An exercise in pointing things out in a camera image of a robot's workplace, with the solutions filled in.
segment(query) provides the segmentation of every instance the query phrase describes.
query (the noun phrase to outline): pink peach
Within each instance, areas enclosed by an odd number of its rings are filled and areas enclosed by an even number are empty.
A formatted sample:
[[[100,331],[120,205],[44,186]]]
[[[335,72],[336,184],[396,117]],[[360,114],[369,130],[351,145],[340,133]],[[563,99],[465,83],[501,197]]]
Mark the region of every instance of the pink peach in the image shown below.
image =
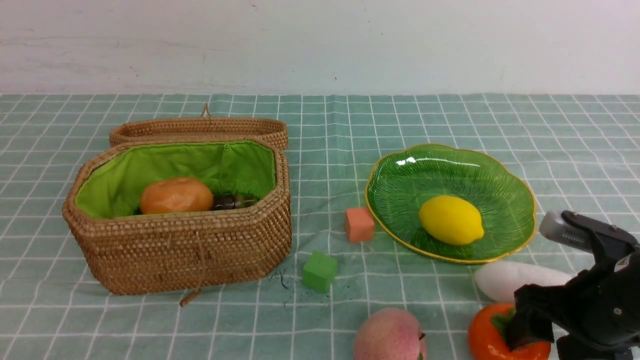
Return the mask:
[[[411,313],[386,307],[372,314],[355,339],[354,360],[427,359],[427,345],[420,322]]]

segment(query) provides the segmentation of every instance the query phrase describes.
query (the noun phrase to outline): glass plate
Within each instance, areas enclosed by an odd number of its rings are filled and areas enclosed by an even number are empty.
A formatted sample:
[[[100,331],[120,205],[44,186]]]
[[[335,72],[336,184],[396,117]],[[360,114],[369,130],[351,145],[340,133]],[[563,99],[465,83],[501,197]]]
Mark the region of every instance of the glass plate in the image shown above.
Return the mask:
[[[437,195],[454,195],[482,216],[484,237],[453,246],[429,235],[418,211]],[[524,248],[536,233],[531,189],[489,155],[427,143],[389,154],[374,166],[365,189],[374,219],[405,247],[453,263],[482,264]]]

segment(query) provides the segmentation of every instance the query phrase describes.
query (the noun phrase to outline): orange cube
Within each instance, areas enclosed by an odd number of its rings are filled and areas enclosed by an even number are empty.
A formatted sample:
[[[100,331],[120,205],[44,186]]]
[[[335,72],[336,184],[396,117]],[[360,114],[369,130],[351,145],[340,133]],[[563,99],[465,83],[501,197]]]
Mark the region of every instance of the orange cube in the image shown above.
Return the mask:
[[[346,211],[344,229],[350,243],[369,241],[373,239],[376,225],[367,208],[351,208]]]

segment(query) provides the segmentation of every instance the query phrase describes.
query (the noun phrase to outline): fruit stem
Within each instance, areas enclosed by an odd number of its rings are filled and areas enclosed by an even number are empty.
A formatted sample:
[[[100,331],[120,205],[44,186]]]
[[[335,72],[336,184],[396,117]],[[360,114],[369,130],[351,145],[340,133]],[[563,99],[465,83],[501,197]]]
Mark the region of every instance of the fruit stem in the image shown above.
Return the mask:
[[[502,337],[502,340],[505,343],[507,342],[505,331],[506,331],[507,325],[509,324],[509,322],[511,321],[515,313],[516,313],[516,309],[515,307],[512,307],[506,315],[496,314],[491,317],[491,324],[493,324],[495,329],[498,330],[498,332],[500,333],[500,336]]]

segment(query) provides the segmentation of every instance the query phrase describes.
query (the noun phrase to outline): green cube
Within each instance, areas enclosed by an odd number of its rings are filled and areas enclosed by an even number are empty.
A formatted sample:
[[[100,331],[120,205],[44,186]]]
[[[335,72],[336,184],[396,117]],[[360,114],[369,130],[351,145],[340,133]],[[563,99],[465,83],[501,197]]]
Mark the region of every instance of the green cube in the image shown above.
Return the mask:
[[[314,251],[302,268],[302,284],[321,293],[327,293],[338,274],[338,261],[322,252]]]

